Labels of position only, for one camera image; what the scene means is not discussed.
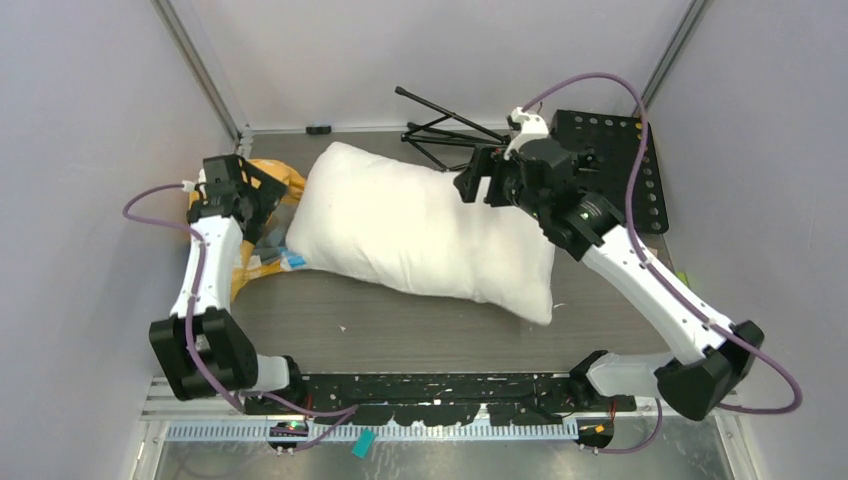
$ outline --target gray table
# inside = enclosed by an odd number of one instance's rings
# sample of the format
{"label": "gray table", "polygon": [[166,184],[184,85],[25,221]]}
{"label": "gray table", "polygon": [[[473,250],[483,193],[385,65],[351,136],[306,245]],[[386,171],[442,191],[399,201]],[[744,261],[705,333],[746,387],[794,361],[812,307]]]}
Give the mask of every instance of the gray table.
{"label": "gray table", "polygon": [[[332,142],[430,165],[399,133],[267,135],[251,157],[282,160],[307,175]],[[448,164],[470,152],[432,149]],[[660,237],[645,242],[668,261]],[[292,355],[307,372],[567,371],[596,349],[622,354],[667,350],[651,325],[599,275],[558,253],[554,310],[539,327],[471,301],[418,297],[349,278],[301,271],[252,281],[233,314],[265,355]]]}

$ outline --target white cushion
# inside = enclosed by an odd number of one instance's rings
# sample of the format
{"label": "white cushion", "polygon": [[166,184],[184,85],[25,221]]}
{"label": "white cushion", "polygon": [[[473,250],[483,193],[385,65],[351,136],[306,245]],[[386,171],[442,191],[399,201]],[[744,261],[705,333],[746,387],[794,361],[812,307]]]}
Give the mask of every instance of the white cushion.
{"label": "white cushion", "polygon": [[286,245],[314,269],[549,324],[553,245],[518,208],[482,203],[487,179],[477,203],[462,203],[456,175],[333,143],[309,173]]}

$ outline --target white wall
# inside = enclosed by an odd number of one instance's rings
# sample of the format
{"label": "white wall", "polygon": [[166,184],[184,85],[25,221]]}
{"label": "white wall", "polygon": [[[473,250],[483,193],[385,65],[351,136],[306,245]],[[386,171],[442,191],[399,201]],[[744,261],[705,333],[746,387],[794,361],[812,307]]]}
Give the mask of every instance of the white wall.
{"label": "white wall", "polygon": [[[396,85],[484,124],[568,76],[618,73],[644,85],[689,0],[180,0],[199,43],[254,129],[399,126],[433,113]],[[563,92],[568,106],[629,114],[604,81]]]}
{"label": "white wall", "polygon": [[187,244],[121,208],[232,143],[148,1],[4,2],[0,105],[0,478],[119,478]]}
{"label": "white wall", "polygon": [[[845,478],[848,8],[718,0],[652,109],[675,266],[766,332],[801,382],[790,416],[746,420],[765,479]],[[752,405],[788,402],[759,364]]]}

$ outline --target black tripod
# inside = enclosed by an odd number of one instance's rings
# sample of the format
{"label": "black tripod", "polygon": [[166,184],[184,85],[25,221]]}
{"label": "black tripod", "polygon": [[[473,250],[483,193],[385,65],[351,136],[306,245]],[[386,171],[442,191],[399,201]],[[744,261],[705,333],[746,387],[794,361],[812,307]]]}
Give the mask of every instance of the black tripod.
{"label": "black tripod", "polygon": [[[509,141],[510,141],[509,135],[497,134],[497,133],[489,130],[488,128],[483,127],[482,125],[478,125],[478,124],[472,122],[471,120],[468,120],[465,117],[457,115],[456,113],[451,112],[451,111],[449,111],[445,108],[442,108],[442,107],[436,105],[433,102],[430,102],[428,100],[425,100],[425,99],[419,97],[418,95],[410,93],[402,87],[395,87],[395,93],[397,93],[398,95],[404,96],[406,98],[409,98],[411,100],[414,100],[415,102],[420,103],[421,105],[424,105],[425,107],[430,108],[432,110],[435,110],[435,111],[442,114],[441,117],[437,118],[436,120],[433,120],[432,122],[427,122],[424,125],[418,125],[418,124],[415,124],[415,123],[412,123],[412,122],[407,123],[406,128],[408,128],[409,130],[407,130],[406,132],[401,134],[400,141],[401,142],[407,142],[410,145],[412,145],[413,147],[415,147],[416,150],[418,150],[419,152],[424,154],[424,156],[429,158],[443,172],[445,172],[445,171],[451,171],[451,172],[462,171],[462,170],[465,169],[465,167],[466,167],[466,165],[468,165],[468,163],[463,163],[461,165],[455,165],[453,167],[448,167],[441,160],[436,158],[435,155],[428,152],[427,149],[425,149],[423,146],[421,146],[422,143],[423,144],[429,143],[429,144],[434,144],[434,145],[448,145],[448,146],[452,146],[452,147],[465,147],[465,148],[470,148],[472,150],[477,146],[494,146],[494,147],[504,147],[504,148],[506,148],[509,145]],[[480,132],[480,133],[482,133],[482,134],[484,134],[484,135],[486,135],[490,138],[482,138],[482,137],[477,137],[477,136],[474,136],[474,135],[467,135],[467,134],[464,134],[464,133],[450,132],[450,131],[442,130],[442,129],[439,129],[439,128],[433,128],[434,125],[438,125],[439,123],[444,122],[445,120],[448,120],[448,119],[454,119],[457,122],[462,123],[463,125],[467,125],[467,126],[471,127],[472,129],[474,129],[474,130],[476,130],[476,131],[478,131],[478,132]],[[420,132],[428,133],[430,135],[422,135]]]}

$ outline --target teal tape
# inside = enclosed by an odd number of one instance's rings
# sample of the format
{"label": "teal tape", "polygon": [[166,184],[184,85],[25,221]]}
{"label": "teal tape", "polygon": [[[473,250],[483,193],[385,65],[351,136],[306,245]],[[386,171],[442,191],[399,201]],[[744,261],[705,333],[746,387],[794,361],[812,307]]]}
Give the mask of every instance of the teal tape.
{"label": "teal tape", "polygon": [[356,445],[353,446],[353,454],[359,458],[365,458],[368,455],[368,449],[371,448],[371,444],[374,443],[374,439],[377,438],[377,434],[372,432],[371,430],[363,429],[362,434],[359,435],[359,440],[356,441]]}

